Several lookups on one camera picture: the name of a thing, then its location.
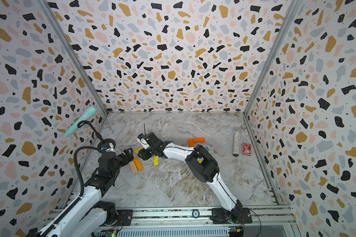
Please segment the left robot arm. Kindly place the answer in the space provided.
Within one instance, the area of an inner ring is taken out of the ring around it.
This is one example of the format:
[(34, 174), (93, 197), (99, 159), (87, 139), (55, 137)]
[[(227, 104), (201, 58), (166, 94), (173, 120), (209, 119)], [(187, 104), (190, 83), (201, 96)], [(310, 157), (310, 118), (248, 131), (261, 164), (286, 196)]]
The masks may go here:
[(113, 202), (102, 201), (102, 197), (114, 186), (120, 168), (133, 161), (133, 150), (128, 148), (117, 155), (114, 151), (96, 148), (100, 152), (99, 166), (87, 182), (78, 165), (74, 152), (74, 166), (77, 171), (80, 192), (61, 213), (41, 230), (31, 231), (29, 237), (85, 237), (94, 234), (100, 226), (107, 232), (119, 232), (130, 224), (132, 211), (117, 211)]

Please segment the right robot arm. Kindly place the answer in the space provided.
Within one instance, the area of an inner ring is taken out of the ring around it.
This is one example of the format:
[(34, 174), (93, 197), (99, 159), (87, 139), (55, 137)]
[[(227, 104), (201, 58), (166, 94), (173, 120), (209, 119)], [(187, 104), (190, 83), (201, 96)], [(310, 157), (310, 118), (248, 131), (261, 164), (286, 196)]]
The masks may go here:
[(154, 156), (163, 159), (176, 159), (187, 163), (194, 176), (207, 184), (221, 203), (222, 211), (214, 214), (212, 220), (221, 223), (237, 223), (241, 218), (243, 206), (223, 181), (217, 161), (201, 145), (183, 147), (170, 141), (163, 142), (153, 132), (139, 134), (137, 141), (143, 146), (138, 156), (148, 160)]

